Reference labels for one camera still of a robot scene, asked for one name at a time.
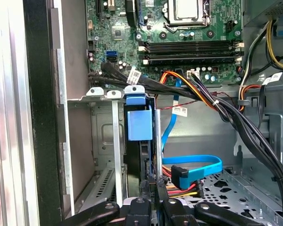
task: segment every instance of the sata port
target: sata port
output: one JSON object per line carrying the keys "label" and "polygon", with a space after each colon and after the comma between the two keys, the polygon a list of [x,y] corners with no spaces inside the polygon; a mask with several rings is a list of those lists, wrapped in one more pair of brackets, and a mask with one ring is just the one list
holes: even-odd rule
{"label": "sata port", "polygon": [[110,62],[116,62],[117,61],[117,57],[116,56],[108,56],[106,59],[108,61],[110,61]]}
{"label": "sata port", "polygon": [[117,51],[106,51],[106,56],[116,57]]}

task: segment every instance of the blue sata port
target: blue sata port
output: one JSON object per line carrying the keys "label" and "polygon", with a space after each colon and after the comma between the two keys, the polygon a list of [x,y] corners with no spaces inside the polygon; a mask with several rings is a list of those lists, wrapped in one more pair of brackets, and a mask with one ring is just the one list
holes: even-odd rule
{"label": "blue sata port", "polygon": [[117,57],[117,51],[106,51],[107,57]]}

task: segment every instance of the blue plastic latch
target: blue plastic latch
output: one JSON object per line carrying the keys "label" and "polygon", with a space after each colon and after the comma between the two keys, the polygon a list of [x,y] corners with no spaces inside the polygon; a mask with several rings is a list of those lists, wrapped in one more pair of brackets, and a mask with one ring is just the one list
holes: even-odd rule
{"label": "blue plastic latch", "polygon": [[146,96],[144,94],[128,95],[126,98],[127,105],[146,105]]}
{"label": "blue plastic latch", "polygon": [[128,139],[130,141],[152,140],[152,109],[128,112]]}

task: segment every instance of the black handle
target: black handle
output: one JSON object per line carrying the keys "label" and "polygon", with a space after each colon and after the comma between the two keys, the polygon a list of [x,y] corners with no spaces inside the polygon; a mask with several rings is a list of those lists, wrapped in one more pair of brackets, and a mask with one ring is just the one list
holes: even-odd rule
{"label": "black handle", "polygon": [[119,206],[113,202],[101,202],[59,223],[59,226],[96,226],[107,223],[119,215]]}
{"label": "black handle", "polygon": [[194,216],[196,219],[221,226],[264,226],[209,202],[197,203],[194,208]]}

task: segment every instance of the cable label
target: cable label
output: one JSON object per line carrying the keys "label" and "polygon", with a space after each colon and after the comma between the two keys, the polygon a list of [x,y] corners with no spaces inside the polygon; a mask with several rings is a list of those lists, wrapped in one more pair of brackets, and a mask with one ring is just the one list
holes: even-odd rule
{"label": "cable label", "polygon": [[136,67],[133,66],[130,73],[129,73],[127,83],[130,84],[130,85],[136,85],[138,80],[140,79],[141,74],[142,73],[137,71]]}
{"label": "cable label", "polygon": [[183,117],[188,117],[188,109],[185,107],[180,107],[180,106],[173,107],[172,114],[176,114],[176,115],[183,116]]}
{"label": "cable label", "polygon": [[281,76],[282,76],[282,72],[276,73],[271,77],[271,80],[269,82],[273,82],[273,81],[279,81]]}
{"label": "cable label", "polygon": [[264,82],[262,83],[262,86],[267,85],[270,82],[271,78],[267,78],[264,80]]}

